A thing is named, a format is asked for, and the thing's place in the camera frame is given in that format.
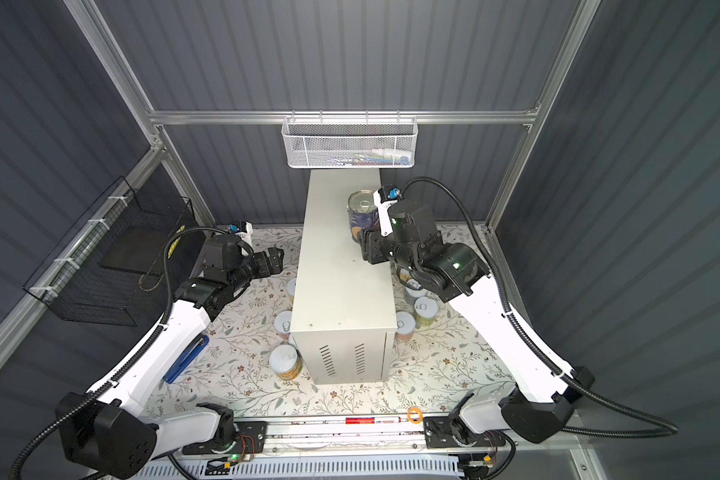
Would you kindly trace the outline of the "dark blue tin can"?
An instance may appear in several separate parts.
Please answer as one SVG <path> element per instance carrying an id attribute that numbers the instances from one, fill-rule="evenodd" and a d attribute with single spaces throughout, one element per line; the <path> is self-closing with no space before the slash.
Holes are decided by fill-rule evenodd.
<path id="1" fill-rule="evenodd" d="M 352 240 L 360 242 L 361 233 L 379 227 L 379 216 L 374 201 L 375 191 L 359 190 L 352 193 L 347 201 L 349 229 Z"/>

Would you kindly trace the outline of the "orange yellow fruit can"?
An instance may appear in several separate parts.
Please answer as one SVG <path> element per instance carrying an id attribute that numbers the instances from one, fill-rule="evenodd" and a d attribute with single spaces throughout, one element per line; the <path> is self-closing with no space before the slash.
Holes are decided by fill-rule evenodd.
<path id="1" fill-rule="evenodd" d="M 292 381 L 302 370 L 302 360 L 297 349 L 290 344 L 275 347 L 269 355 L 269 366 L 283 381 Z"/>

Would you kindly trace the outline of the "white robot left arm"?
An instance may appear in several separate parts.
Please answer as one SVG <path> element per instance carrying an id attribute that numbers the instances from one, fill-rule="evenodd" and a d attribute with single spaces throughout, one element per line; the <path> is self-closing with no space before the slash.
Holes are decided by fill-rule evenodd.
<path id="1" fill-rule="evenodd" d="M 144 337 L 85 394 L 70 393 L 57 405 L 54 430 L 66 459 L 100 476 L 126 479 L 187 445 L 237 446 L 240 435 L 227 407 L 204 402 L 149 418 L 146 403 L 169 373 L 192 362 L 222 310 L 253 281 L 280 274 L 283 263 L 278 247 L 256 251 L 234 233 L 212 230 L 192 275 L 168 288 L 166 310 Z"/>

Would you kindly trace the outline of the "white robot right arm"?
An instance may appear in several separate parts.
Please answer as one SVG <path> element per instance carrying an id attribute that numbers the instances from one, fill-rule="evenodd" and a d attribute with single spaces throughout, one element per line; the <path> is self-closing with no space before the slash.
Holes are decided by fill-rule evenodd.
<path id="1" fill-rule="evenodd" d="M 509 429 L 531 443 L 563 431 L 579 395 L 553 371 L 575 369 L 530 330 L 512 304 L 504 304 L 497 273 L 471 246 L 447 243 L 430 209 L 410 200 L 361 196 L 359 224 L 352 226 L 362 257 L 405 269 L 410 286 L 436 295 L 461 315 L 508 369 L 513 386 L 492 394 L 469 394 L 449 414 L 454 439 L 463 445 L 490 430 Z M 552 362 L 546 366 L 544 353 Z"/>

